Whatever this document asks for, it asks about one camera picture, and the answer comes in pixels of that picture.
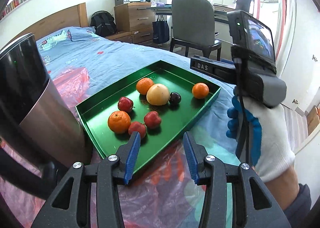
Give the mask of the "right forearm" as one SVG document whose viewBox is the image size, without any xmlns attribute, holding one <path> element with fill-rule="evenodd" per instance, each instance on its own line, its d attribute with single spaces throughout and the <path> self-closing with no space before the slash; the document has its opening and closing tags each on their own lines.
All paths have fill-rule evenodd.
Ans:
<svg viewBox="0 0 320 228">
<path fill-rule="evenodd" d="M 293 166 L 279 177 L 265 182 L 277 203 L 283 210 L 291 227 L 298 227 L 311 209 L 311 194 L 307 184 L 298 182 Z"/>
</svg>

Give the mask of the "right white blue gloved hand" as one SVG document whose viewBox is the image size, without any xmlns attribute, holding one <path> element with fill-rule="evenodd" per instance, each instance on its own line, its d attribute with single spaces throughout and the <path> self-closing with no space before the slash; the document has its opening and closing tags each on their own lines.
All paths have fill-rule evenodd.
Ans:
<svg viewBox="0 0 320 228">
<path fill-rule="evenodd" d="M 246 119 L 252 128 L 252 165 L 263 182 L 283 174 L 295 161 L 287 134 L 285 113 L 281 105 L 267 108 L 244 97 Z"/>
</svg>

